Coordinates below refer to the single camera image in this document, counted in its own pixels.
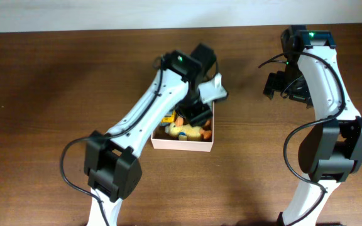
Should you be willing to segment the yellow plush dog toy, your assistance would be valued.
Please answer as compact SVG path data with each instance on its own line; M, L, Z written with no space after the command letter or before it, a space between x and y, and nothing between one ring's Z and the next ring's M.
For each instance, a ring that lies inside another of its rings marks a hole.
M201 126L184 124L183 117L177 117L174 122L167 125L165 133L180 141L203 141L209 140L212 137L211 130L205 130Z

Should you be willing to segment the yellow grey toy truck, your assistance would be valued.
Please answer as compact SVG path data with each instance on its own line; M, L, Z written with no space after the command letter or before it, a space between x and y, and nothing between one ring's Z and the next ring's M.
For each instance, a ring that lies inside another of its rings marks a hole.
M174 122L176 120L177 117L177 113L175 110L170 110L169 112L167 112L163 119L160 121L160 125L161 126L167 126L169 124L171 124L172 122Z

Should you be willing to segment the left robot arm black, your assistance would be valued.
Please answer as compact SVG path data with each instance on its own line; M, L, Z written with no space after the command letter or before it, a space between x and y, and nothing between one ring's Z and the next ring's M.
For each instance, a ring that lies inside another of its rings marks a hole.
M105 134L94 131L86 144L84 173L92 194L88 225L116 225L121 204L141 179L141 152L165 115L175 110L192 126L212 116L211 104L225 100L221 74L206 79L217 66L214 50L199 44L191 54L166 53L157 73L134 107Z

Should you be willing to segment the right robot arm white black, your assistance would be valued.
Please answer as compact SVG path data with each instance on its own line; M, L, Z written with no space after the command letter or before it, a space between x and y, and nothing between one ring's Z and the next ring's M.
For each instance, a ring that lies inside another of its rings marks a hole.
M291 25L280 40L285 69L269 74L263 93L313 107L315 121L284 141L284 162L300 182L277 225L315 225L332 192L362 165L362 116L345 88L330 31Z

